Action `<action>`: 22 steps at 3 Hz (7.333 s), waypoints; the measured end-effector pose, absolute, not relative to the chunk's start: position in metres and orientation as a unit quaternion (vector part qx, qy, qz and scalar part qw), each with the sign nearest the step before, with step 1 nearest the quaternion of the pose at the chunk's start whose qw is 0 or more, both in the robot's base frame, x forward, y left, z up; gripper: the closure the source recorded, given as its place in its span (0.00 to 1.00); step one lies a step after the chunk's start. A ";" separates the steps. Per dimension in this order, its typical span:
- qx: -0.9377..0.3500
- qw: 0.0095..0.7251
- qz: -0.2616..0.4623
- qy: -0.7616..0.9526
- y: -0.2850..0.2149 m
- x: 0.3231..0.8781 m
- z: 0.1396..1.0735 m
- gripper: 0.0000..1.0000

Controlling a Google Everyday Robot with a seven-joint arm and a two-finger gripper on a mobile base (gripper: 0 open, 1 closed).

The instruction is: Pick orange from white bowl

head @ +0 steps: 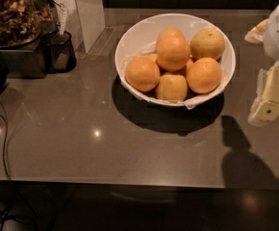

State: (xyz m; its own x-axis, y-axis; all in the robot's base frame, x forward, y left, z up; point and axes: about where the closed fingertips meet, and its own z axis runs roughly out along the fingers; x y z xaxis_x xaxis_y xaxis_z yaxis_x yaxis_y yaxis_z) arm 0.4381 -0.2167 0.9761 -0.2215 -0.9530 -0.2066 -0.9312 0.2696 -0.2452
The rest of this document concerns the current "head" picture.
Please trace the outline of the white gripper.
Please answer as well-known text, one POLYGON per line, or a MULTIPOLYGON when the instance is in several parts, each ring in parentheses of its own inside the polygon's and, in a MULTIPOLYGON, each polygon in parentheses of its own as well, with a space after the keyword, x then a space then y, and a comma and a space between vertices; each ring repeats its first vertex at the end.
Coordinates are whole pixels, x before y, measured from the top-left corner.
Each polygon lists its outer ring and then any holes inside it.
POLYGON ((261 69, 257 79, 255 98, 248 123, 264 126, 279 116, 279 5, 268 20, 253 27, 244 37, 247 42, 261 43, 268 56, 277 62, 269 69, 261 69))

